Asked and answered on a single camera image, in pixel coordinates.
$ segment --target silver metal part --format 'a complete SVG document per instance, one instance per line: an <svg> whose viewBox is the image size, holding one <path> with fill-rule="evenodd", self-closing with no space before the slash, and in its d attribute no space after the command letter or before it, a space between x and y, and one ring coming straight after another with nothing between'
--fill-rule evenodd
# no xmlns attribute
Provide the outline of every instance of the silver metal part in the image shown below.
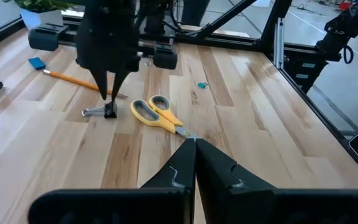
<svg viewBox="0 0 358 224"><path fill-rule="evenodd" d="M196 134L193 134L191 131L187 130L184 127L175 126L175 131L182 137L187 139L199 139L200 137Z"/></svg>
<svg viewBox="0 0 358 224"><path fill-rule="evenodd" d="M81 114L84 118L89 116L104 116L104 106L92 109L85 108Z"/></svg>
<svg viewBox="0 0 358 224"><path fill-rule="evenodd" d="M284 19L278 18L274 33L273 63L276 68L284 69Z"/></svg>

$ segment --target blue eraser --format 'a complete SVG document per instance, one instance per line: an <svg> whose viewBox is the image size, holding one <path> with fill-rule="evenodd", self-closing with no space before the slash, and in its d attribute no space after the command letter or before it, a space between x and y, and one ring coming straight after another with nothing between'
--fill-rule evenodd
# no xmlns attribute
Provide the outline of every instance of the blue eraser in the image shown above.
<svg viewBox="0 0 358 224"><path fill-rule="evenodd" d="M40 58L30 58L29 62L36 70L44 69L46 67Z"/></svg>

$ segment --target wooden table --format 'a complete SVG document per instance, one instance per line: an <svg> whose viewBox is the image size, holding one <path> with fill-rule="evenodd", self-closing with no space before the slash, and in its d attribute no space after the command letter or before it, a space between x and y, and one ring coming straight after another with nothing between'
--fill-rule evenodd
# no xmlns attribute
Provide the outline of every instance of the wooden table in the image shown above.
<svg viewBox="0 0 358 224"><path fill-rule="evenodd" d="M184 125L277 187L358 188L358 165L264 54L178 44L176 70L140 64L122 86L118 119L83 118L99 93L34 71L28 58L83 80L75 50L31 49L27 31L0 43L0 223L25 223L53 189L136 188L183 139L143 125L134 99L164 95ZM206 89L197 87L208 82ZM200 197L196 223L204 223Z"/></svg>

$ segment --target yellow scissors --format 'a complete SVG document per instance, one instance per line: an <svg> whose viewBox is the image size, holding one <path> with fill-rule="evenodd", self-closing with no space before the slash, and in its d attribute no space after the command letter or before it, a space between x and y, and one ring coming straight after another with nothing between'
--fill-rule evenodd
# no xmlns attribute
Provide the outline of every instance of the yellow scissors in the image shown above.
<svg viewBox="0 0 358 224"><path fill-rule="evenodd" d="M150 118L146 118L146 116L140 114L137 108L142 108ZM134 100L131 103L131 110L135 117L146 125L161 127L173 134L177 133L188 139L195 140L200 138L185 129L183 123L173 115L171 103L165 96L153 96L150 98L149 104L144 100Z"/></svg>

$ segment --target small blue object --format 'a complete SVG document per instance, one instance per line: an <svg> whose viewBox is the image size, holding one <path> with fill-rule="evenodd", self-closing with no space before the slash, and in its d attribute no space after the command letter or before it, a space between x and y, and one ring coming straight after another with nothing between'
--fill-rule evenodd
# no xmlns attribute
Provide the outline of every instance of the small blue object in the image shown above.
<svg viewBox="0 0 358 224"><path fill-rule="evenodd" d="M46 67L40 58L30 58L29 62L36 70L44 69Z"/></svg>
<svg viewBox="0 0 358 224"><path fill-rule="evenodd" d="M205 87L208 86L208 83L199 83L198 87L205 89Z"/></svg>

